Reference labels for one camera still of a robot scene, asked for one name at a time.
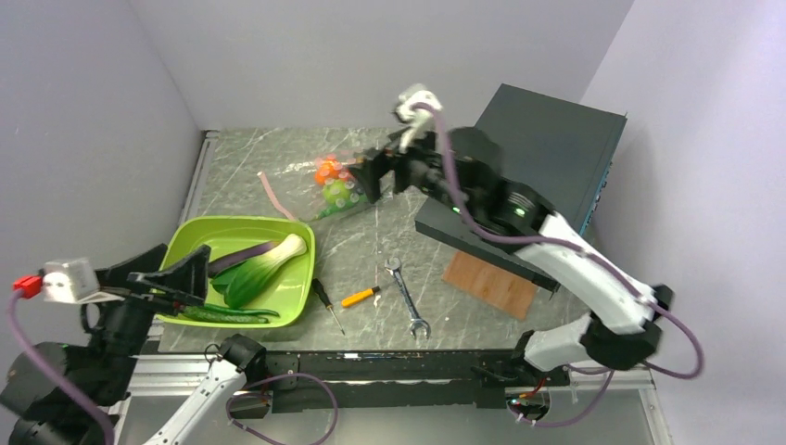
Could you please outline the green apple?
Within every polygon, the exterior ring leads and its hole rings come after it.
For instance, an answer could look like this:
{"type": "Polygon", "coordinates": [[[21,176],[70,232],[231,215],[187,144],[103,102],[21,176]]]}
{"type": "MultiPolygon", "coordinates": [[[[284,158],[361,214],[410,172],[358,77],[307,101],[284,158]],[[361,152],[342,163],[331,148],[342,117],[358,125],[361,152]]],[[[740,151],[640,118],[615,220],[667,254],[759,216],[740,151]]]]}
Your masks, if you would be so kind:
{"type": "Polygon", "coordinates": [[[354,181],[331,179],[323,186],[323,197],[328,205],[343,209],[360,201],[360,193],[354,181]]]}

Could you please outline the orange fruit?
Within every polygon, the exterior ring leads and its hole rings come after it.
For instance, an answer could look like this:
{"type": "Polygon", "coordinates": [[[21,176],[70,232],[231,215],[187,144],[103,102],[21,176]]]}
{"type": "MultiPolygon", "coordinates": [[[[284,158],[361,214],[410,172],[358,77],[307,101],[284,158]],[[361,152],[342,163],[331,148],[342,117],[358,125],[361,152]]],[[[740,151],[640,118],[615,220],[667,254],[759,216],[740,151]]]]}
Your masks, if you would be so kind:
{"type": "Polygon", "coordinates": [[[326,185],[329,180],[340,179],[343,169],[343,164],[337,159],[322,159],[318,162],[317,170],[314,173],[314,181],[317,185],[326,185]]]}

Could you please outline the clear zip top bag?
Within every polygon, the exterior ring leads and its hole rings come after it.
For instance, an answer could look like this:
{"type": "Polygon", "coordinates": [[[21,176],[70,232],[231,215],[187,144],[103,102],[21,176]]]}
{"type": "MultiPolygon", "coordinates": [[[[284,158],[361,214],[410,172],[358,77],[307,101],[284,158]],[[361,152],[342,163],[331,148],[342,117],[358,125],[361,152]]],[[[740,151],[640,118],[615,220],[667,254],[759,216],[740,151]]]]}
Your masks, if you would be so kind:
{"type": "MultiPolygon", "coordinates": [[[[325,158],[337,159],[343,164],[344,167],[340,179],[352,180],[355,182],[355,179],[349,173],[349,166],[356,161],[357,156],[358,154],[351,155],[346,150],[340,151],[338,153],[325,153],[309,161],[289,164],[281,172],[278,172],[274,175],[273,181],[268,178],[268,175],[264,171],[257,172],[257,177],[269,202],[273,205],[273,208],[284,218],[288,219],[289,221],[315,223],[312,222],[311,219],[315,214],[328,205],[323,197],[323,185],[317,185],[314,181],[314,173],[317,170],[318,162],[325,158]],[[280,200],[276,195],[278,191],[282,191],[284,189],[280,177],[289,173],[295,173],[299,177],[303,177],[305,181],[303,186],[294,186],[285,190],[285,194],[287,196],[291,195],[295,198],[295,211],[288,209],[286,207],[286,202],[284,200],[280,200]]],[[[338,215],[348,215],[354,211],[367,210],[371,206],[371,203],[368,202],[366,195],[363,193],[361,188],[357,185],[356,182],[355,184],[361,196],[360,206],[353,210],[342,212],[328,218],[336,217],[338,215]]]]}

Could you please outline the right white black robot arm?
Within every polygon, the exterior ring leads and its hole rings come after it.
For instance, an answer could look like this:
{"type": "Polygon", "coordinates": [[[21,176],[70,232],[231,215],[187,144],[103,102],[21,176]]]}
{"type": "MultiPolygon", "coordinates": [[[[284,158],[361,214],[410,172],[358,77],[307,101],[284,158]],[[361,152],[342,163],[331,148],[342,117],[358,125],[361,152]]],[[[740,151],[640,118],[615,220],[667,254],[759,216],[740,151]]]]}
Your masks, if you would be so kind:
{"type": "Polygon", "coordinates": [[[396,193],[420,190],[456,213],[483,243],[535,266],[589,307],[574,322],[520,337],[510,362],[516,381],[532,385],[559,366],[585,360],[626,371],[657,352],[663,331],[656,322],[673,298],[668,286],[627,276],[548,199],[505,178],[501,147],[484,132],[430,131],[400,150],[405,134],[393,133],[349,166],[370,202],[381,198],[381,180],[391,173],[396,193]]]}

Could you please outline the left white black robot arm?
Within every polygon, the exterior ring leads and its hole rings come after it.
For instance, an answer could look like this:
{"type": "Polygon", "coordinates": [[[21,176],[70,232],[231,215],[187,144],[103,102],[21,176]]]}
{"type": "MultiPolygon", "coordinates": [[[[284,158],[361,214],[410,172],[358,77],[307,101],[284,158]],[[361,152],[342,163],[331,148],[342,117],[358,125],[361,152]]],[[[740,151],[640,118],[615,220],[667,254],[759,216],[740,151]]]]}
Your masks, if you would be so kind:
{"type": "Polygon", "coordinates": [[[6,316],[22,352],[1,393],[2,405],[17,417],[10,443],[114,442],[119,417],[109,408],[129,396],[154,317],[195,308],[207,298],[210,248],[200,246],[164,266],[167,251],[158,245],[102,269],[87,259],[50,261],[14,282],[6,316]],[[94,323],[82,322],[86,345],[30,342],[16,308],[40,295],[81,310],[98,308],[94,323]]]}

